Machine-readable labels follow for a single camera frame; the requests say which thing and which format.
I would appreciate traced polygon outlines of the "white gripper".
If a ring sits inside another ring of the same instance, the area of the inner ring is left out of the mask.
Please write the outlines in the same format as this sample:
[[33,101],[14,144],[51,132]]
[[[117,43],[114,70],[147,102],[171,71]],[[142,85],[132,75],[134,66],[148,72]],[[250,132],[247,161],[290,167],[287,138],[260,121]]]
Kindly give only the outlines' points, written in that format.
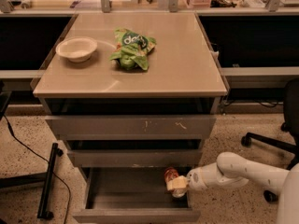
[[179,177],[176,177],[166,182],[166,187],[168,191],[175,191],[177,189],[184,190],[187,188],[187,186],[190,190],[195,190],[195,191],[201,191],[207,189],[207,185],[202,175],[201,167],[191,169],[187,173],[187,178],[181,175]]

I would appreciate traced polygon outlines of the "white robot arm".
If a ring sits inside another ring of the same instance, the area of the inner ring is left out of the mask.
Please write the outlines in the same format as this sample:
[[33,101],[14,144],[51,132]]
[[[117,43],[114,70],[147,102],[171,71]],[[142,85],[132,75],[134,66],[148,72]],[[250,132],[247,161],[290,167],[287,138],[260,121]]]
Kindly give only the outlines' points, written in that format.
[[240,188],[253,181],[278,196],[276,224],[299,222],[299,164],[285,170],[247,160],[233,152],[222,152],[214,163],[191,169],[186,175],[167,168],[164,180],[167,190],[176,198],[189,190]]

